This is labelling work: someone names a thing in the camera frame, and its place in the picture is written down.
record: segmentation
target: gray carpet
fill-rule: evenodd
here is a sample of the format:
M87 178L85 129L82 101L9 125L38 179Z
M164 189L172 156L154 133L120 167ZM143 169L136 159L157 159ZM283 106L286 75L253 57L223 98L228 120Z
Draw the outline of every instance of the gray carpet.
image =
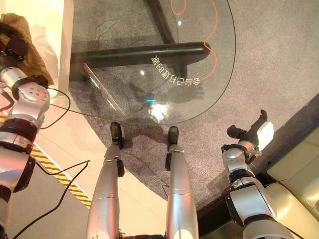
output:
M112 4L107 2L75 0L73 51L161 44L159 34L143 1L118 0L112 1ZM168 1L161 2L164 11L169 12ZM187 2L188 9L195 12L208 9L206 6L210 4L208 0ZM228 11L224 9L228 7L224 3L216 1L216 6L221 19L225 19L220 23L221 26L223 24L229 26L227 21L230 18L222 18L222 14ZM248 129L258 118L260 109L265 109L275 130L278 130L319 92L318 1L231 0L230 7L236 28L237 51L229 86L221 99L208 111L194 119L177 124L180 129L179 143L186 151L198 208L218 197L227 187L220 147L235 142L226 134L226 129L230 125L236 124L238 127ZM203 15L198 14L196 20L198 22L189 21L188 24L182 25L183 29L179 31L175 27L175 18L170 13L167 19L172 26L175 39L179 42L202 41L211 30L214 21L213 14L208 14L207 18L200 17ZM225 35L225 44L231 45L230 31L231 29L225 29L224 32L228 33ZM209 43L214 47L216 41L218 39L212 39ZM231 54L233 49L223 52ZM197 65L198 67L190 66L189 73L207 71L211 67L209 57ZM225 62L230 62L230 58L228 57ZM147 69L146 73L152 71L150 66L143 67ZM226 72L229 74L231 63L221 65L221 68L224 67L222 72L225 75ZM112 77L120 80L119 86L114 86L114 92L111 92L116 94L117 88L126 85L125 80L132 77L132 72L139 72L140 68L140 66L113 67L94 69L94 72L101 82ZM219 88L216 95L221 94L227 81L228 79L222 79L222 83L216 86ZM85 113L99 112L103 106L91 103L94 98L99 102L98 95L93 90L82 93L84 86L85 83L70 83L70 92L77 106ZM207 87L207 84L203 84L202 92L192 97L198 98L196 99L198 102L206 99L210 92ZM211 98L218 98L216 95L212 94ZM199 108L199 112L205 108L200 107L199 104L188 104L181 113L188 114L188 108L192 108L193 111ZM316 116L318 112L310 111L309 114ZM110 121L91 117L87 117L87 120L103 143L108 146L111 142ZM314 118L308 117L304 120L314 120ZM164 170L166 133L169 126L122 123L122 127L127 139L127 147L123 150L125 167L151 190L165 197L161 186L169 181L169 172ZM269 160L267 156L271 155L265 154L263 162L267 162ZM258 171L263 167L259 165L255 163L254 170Z

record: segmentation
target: black metal frame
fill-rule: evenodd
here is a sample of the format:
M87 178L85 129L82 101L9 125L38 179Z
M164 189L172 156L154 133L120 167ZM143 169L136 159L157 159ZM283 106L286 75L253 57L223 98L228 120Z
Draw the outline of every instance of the black metal frame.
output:
M163 64L173 67L175 74L187 77L187 65L201 61L209 55L203 42L175 43L159 0L145 0L151 10L164 45L99 50L71 53L70 80L77 80L81 64L92 68L152 64L157 56Z

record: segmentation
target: glass table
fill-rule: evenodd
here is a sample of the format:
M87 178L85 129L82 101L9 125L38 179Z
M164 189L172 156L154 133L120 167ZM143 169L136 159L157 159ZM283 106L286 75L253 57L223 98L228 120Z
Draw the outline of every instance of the glass table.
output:
M225 91L235 32L227 1L86 1L73 25L69 91L82 113L173 124Z

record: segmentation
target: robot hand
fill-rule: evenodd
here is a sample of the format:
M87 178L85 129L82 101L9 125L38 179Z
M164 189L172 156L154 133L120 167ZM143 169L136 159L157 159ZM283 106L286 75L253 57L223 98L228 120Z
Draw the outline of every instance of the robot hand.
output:
M267 121L266 111L261 110L259 119L248 132L232 125L227 134L238 138L239 142L222 147L222 158L231 184L226 203L232 220L244 227L243 239L293 239L288 229L275 221L275 206L249 167L274 136L274 127Z

